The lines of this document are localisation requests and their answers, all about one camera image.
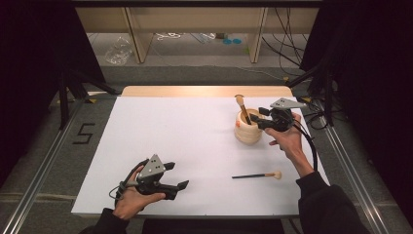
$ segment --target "black sweatshirt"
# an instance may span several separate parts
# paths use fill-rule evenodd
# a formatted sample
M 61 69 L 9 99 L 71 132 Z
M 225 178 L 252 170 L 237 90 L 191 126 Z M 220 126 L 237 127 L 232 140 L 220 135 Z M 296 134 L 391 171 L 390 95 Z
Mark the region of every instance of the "black sweatshirt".
M 369 231 L 361 223 L 352 201 L 337 185 L 327 185 L 318 172 L 296 180 L 301 189 L 298 210 L 305 234 L 364 234 Z M 129 224 L 103 209 L 94 228 L 83 233 L 124 234 Z

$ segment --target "gray carpet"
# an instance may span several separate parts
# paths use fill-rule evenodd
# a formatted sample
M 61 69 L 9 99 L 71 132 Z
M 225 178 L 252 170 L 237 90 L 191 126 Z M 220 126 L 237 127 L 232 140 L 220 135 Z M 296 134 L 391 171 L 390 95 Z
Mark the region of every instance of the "gray carpet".
M 230 67 L 102 67 L 108 85 L 118 91 L 126 85 L 282 85 L 283 81 L 273 76 L 281 76 L 279 68 L 256 68 L 268 74 L 244 71 Z M 289 72 L 300 73 L 298 69 Z M 308 82 L 293 89 L 295 94 L 305 94 Z M 98 91 L 96 87 L 86 85 L 89 91 Z M 40 194 L 20 230 L 20 233 L 77 233 L 84 227 L 94 224 L 95 218 L 80 218 L 70 213 L 75 196 L 79 192 L 83 179 L 93 159 L 94 152 L 108 121 L 109 114 L 115 103 L 115 97 L 109 95 L 96 96 L 95 103 L 83 103 L 77 113 L 67 138 L 56 158 L 48 176 L 40 190 Z M 25 191 L 37 168 L 56 136 L 59 126 L 59 108 L 57 97 L 51 103 L 51 113 L 45 118 L 37 136 L 33 139 L 30 151 L 19 160 L 4 186 L 0 189 L 0 227 L 4 228 L 7 218 L 16 207 L 21 194 Z M 400 212 L 391 194 L 374 169 L 367 162 L 362 145 L 359 143 L 352 125 L 345 121 L 342 113 L 334 114 L 335 130 L 339 134 L 348 154 L 357 168 L 357 172 L 367 187 L 375 204 L 385 218 L 390 233 L 413 233 L 411 227 Z M 79 136 L 80 129 L 91 133 Z M 370 228 L 364 211 L 358 204 L 357 197 L 351 187 L 335 152 L 328 141 L 324 130 L 310 128 L 311 135 L 318 149 L 330 183 L 343 187 L 352 201 L 364 224 Z M 141 219 L 134 219 L 129 231 L 140 233 Z M 285 233 L 295 233 L 290 224 L 282 221 Z

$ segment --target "hand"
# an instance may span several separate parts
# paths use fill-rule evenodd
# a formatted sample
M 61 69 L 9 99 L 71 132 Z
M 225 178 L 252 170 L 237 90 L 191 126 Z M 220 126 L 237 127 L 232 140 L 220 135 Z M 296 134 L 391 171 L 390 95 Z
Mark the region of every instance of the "hand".
M 131 175 L 129 181 L 134 181 L 137 174 L 142 171 L 143 166 L 140 166 L 136 171 Z M 166 197 L 165 193 L 154 193 L 151 195 L 142 195 L 136 188 L 128 187 L 125 189 L 123 198 L 118 201 L 116 208 L 113 211 L 113 215 L 124 219 L 129 220 L 133 218 L 138 212 L 142 211 L 147 205 L 158 202 Z
M 301 122 L 301 116 L 292 113 L 292 117 L 294 118 L 295 125 L 298 126 L 298 123 Z M 280 145 L 280 148 L 285 152 L 286 157 L 291 160 L 301 177 L 314 171 L 303 152 L 301 133 L 295 127 L 282 133 L 277 132 L 272 128 L 267 128 L 265 129 L 265 133 L 275 139 L 269 143 L 270 145 Z

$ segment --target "white tabletop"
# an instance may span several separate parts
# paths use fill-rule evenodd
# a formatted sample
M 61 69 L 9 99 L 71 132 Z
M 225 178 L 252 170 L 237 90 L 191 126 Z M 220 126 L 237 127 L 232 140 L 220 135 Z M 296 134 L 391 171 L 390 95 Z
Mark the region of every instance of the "white tabletop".
M 246 97 L 244 104 L 247 108 L 271 108 L 278 99 Z M 113 208 L 109 191 L 135 165 L 156 153 L 163 163 L 175 163 L 161 183 L 176 185 L 189 180 L 189 184 L 175 200 L 151 204 L 139 215 L 298 215 L 297 172 L 278 146 L 268 145 L 272 138 L 265 133 L 254 145 L 235 138 L 239 111 L 233 97 L 118 97 L 72 213 L 95 216 L 103 208 Z M 292 111 L 301 114 L 300 109 Z M 313 163 L 310 146 L 304 137 L 302 141 Z M 282 178 L 232 179 L 273 171 L 281 171 Z M 328 182 L 320 161 L 319 172 Z

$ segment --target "human arm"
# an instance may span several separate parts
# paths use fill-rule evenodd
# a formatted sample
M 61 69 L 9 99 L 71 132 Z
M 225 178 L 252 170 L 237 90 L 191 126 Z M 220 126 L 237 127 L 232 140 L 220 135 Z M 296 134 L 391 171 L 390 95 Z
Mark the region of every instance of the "human arm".
M 134 181 L 143 166 L 136 169 L 129 181 Z M 97 224 L 82 231 L 82 234 L 117 234 L 126 233 L 130 219 L 142 211 L 147 205 L 158 202 L 166 197 L 165 193 L 151 195 L 140 194 L 134 186 L 125 189 L 122 199 L 118 200 L 114 210 L 105 208 Z
M 301 127 L 301 116 L 293 113 L 293 117 L 295 125 Z M 314 171 L 303 152 L 301 133 L 296 128 L 283 133 L 266 129 L 265 133 L 275 139 L 270 145 L 279 144 L 300 175 L 296 182 L 301 189 L 298 208 L 304 233 L 369 233 L 341 187 L 327 185 L 319 172 Z

